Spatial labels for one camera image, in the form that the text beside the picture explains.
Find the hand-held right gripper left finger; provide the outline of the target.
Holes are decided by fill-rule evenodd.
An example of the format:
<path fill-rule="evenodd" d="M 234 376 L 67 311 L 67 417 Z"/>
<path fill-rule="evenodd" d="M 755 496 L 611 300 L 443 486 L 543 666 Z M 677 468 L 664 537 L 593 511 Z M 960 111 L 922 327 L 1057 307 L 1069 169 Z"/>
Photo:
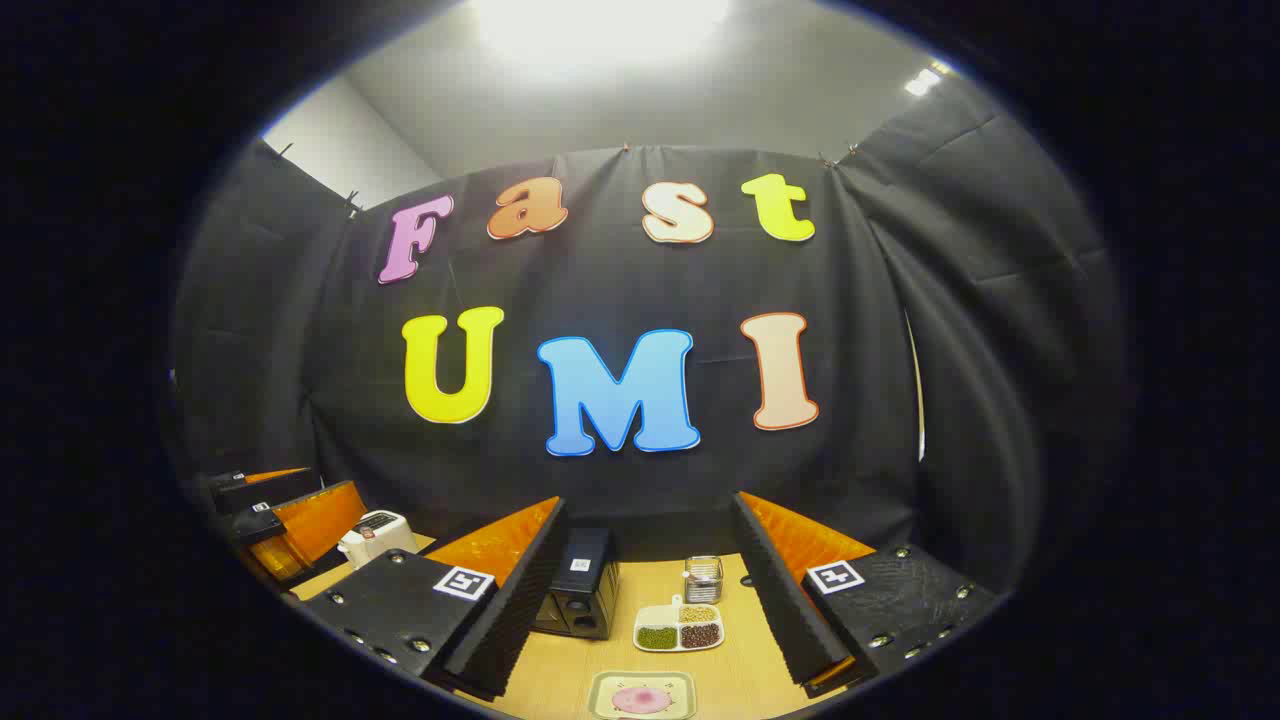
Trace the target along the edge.
<path fill-rule="evenodd" d="M 426 553 L 388 550 L 302 602 L 372 661 L 494 700 L 504 694 L 567 542 L 549 497 Z"/>

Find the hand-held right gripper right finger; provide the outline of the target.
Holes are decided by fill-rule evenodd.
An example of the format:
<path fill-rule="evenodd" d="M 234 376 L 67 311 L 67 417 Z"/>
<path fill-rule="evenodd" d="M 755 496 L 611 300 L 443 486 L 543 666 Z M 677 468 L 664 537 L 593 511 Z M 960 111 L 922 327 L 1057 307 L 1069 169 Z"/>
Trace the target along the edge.
<path fill-rule="evenodd" d="M 748 492 L 730 518 L 785 666 L 812 698 L 919 664 L 1001 600 L 916 544 L 876 550 Z"/>

